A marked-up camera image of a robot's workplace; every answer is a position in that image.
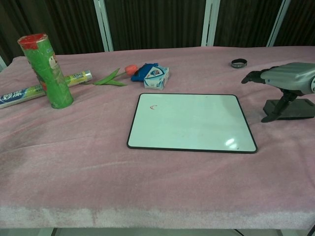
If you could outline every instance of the pink blanket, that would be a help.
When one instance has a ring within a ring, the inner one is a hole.
[[[248,60],[234,69],[229,62]],[[315,119],[263,124],[274,87],[241,84],[253,70],[315,62],[315,47],[198,47],[58,56],[64,74],[101,79],[118,67],[170,67],[163,93],[235,94],[256,154],[128,149],[139,94],[125,87],[72,87],[74,103],[46,97],[0,110],[0,227],[307,229],[315,222]],[[0,73],[0,93],[38,84],[25,57]],[[305,98],[315,102],[315,95]]]

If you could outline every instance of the red can lid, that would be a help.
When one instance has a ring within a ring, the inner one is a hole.
[[[31,34],[27,36],[23,36],[18,40],[18,44],[20,44],[23,49],[37,49],[37,42],[47,38],[45,33],[37,33]]]

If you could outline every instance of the whiteboard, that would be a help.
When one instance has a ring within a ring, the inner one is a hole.
[[[218,94],[141,94],[127,146],[187,151],[257,151],[237,97]]]

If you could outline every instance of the black cable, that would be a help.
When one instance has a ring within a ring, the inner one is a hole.
[[[244,236],[244,234],[242,234],[241,232],[239,232],[238,230],[234,229],[239,235]]]
[[[311,230],[309,231],[309,233],[307,234],[307,236],[312,236],[315,232],[315,225],[311,228]]]

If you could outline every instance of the blue object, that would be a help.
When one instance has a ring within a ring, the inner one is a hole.
[[[139,68],[134,75],[131,77],[131,81],[144,81],[144,78],[147,76],[149,71],[152,69],[153,66],[158,66],[158,63],[145,63],[141,68]]]

